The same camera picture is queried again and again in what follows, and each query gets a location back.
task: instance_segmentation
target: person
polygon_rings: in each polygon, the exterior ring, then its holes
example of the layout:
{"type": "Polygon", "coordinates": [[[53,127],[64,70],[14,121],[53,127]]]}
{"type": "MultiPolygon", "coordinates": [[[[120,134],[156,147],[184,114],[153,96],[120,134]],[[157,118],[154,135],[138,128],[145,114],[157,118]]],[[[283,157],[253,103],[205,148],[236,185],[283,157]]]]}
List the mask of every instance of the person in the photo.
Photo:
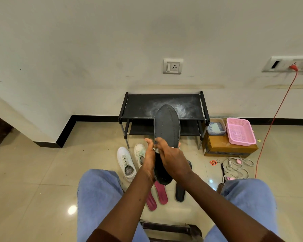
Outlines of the person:
{"type": "Polygon", "coordinates": [[[183,152],[162,138],[145,139],[148,148],[141,168],[123,193],[113,171],[91,169],[78,186],[77,241],[149,241],[139,223],[154,179],[158,148],[166,171],[214,221],[205,241],[283,241],[278,234],[276,203],[269,187],[258,179],[227,181],[221,194],[195,174],[183,152]]]}

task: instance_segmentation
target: insole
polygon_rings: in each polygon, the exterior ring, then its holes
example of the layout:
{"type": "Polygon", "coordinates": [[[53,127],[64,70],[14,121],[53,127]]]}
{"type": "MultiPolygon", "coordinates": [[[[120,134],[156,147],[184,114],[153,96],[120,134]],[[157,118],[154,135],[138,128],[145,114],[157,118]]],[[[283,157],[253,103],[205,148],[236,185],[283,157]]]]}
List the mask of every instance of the insole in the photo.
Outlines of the insole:
{"type": "Polygon", "coordinates": [[[151,194],[151,191],[149,191],[149,193],[148,193],[146,204],[150,211],[154,211],[157,208],[156,201],[155,201],[153,195],[151,194]]]}
{"type": "MultiPolygon", "coordinates": [[[[190,161],[188,161],[191,169],[192,169],[192,164],[190,161]]],[[[179,184],[176,184],[176,192],[175,192],[175,199],[178,201],[178,202],[183,202],[184,201],[184,196],[185,196],[185,190],[179,185],[179,184]]]]}
{"type": "MultiPolygon", "coordinates": [[[[163,105],[156,112],[154,117],[155,138],[161,137],[166,140],[170,147],[178,148],[180,138],[180,120],[175,109],[170,105],[163,105]]],[[[156,181],[167,185],[173,178],[165,170],[161,157],[156,153],[154,175],[156,181]]]]}
{"type": "Polygon", "coordinates": [[[157,181],[154,183],[154,185],[155,185],[155,188],[157,190],[157,195],[158,195],[159,202],[162,205],[167,204],[168,198],[167,198],[167,194],[166,194],[166,191],[165,191],[165,186],[163,184],[160,184],[157,181]]]}

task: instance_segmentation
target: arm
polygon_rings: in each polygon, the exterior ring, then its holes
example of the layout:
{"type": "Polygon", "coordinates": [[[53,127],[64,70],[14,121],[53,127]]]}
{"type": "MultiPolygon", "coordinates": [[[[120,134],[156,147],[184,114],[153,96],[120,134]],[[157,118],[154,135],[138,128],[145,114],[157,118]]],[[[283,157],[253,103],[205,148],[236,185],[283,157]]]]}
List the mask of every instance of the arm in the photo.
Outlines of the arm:
{"type": "Polygon", "coordinates": [[[267,235],[267,228],[227,201],[195,174],[181,150],[169,147],[162,138],[156,138],[156,141],[155,148],[159,149],[166,171],[195,199],[229,242],[259,242],[267,235]]]}
{"type": "Polygon", "coordinates": [[[98,226],[121,242],[132,241],[142,210],[154,180],[155,152],[153,141],[146,139],[148,149],[144,163],[116,206],[98,226]]]}

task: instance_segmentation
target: pink insole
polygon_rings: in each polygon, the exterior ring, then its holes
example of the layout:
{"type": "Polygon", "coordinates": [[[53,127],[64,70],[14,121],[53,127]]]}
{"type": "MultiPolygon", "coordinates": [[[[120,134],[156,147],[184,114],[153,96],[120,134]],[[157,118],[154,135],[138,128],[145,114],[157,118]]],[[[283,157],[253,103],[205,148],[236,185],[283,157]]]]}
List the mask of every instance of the pink insole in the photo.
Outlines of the pink insole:
{"type": "Polygon", "coordinates": [[[146,201],[146,203],[147,203],[148,209],[149,209],[150,211],[156,210],[157,204],[156,204],[156,201],[154,200],[153,195],[151,194],[151,191],[149,191],[149,194],[148,194],[148,196],[147,196],[147,201],[146,201]]]}
{"type": "Polygon", "coordinates": [[[162,205],[167,204],[168,198],[167,198],[167,194],[166,194],[166,191],[165,191],[165,186],[163,184],[160,184],[157,181],[154,183],[154,185],[155,185],[156,190],[157,190],[159,202],[162,205]]]}

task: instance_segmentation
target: red cable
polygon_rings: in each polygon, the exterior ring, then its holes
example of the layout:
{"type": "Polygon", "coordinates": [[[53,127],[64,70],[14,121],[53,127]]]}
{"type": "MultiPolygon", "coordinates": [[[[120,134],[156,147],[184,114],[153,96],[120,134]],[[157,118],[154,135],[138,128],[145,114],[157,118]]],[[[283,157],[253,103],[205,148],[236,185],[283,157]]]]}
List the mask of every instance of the red cable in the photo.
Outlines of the red cable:
{"type": "Polygon", "coordinates": [[[261,153],[262,153],[262,151],[263,151],[264,144],[265,144],[266,138],[267,138],[267,136],[268,136],[268,133],[269,133],[270,130],[271,130],[271,127],[272,127],[272,125],[273,125],[273,123],[274,123],[274,121],[275,121],[275,117],[276,117],[276,115],[277,115],[277,113],[278,113],[280,107],[282,106],[282,104],[283,104],[283,102],[284,102],[284,100],[285,100],[285,98],[286,98],[286,96],[287,96],[287,93],[289,93],[289,90],[291,89],[291,86],[293,85],[293,82],[295,81],[295,79],[296,79],[296,77],[297,77],[297,72],[298,72],[297,66],[296,66],[296,65],[291,65],[289,68],[292,69],[292,70],[295,70],[296,74],[295,74],[295,77],[294,77],[294,79],[293,79],[293,81],[292,81],[290,87],[288,88],[288,90],[287,90],[287,92],[286,92],[286,94],[285,94],[285,96],[284,96],[284,98],[283,98],[283,101],[281,102],[280,106],[278,107],[278,110],[277,110],[276,114],[274,115],[274,118],[273,118],[273,120],[272,120],[272,122],[271,122],[271,125],[270,125],[269,129],[268,129],[268,132],[267,132],[267,134],[266,134],[266,137],[265,137],[265,139],[264,139],[264,141],[263,141],[263,146],[261,147],[261,150],[260,150],[260,153],[259,153],[259,156],[258,156],[258,159],[257,159],[255,178],[257,177],[257,167],[258,167],[259,158],[260,158],[261,153]]]}

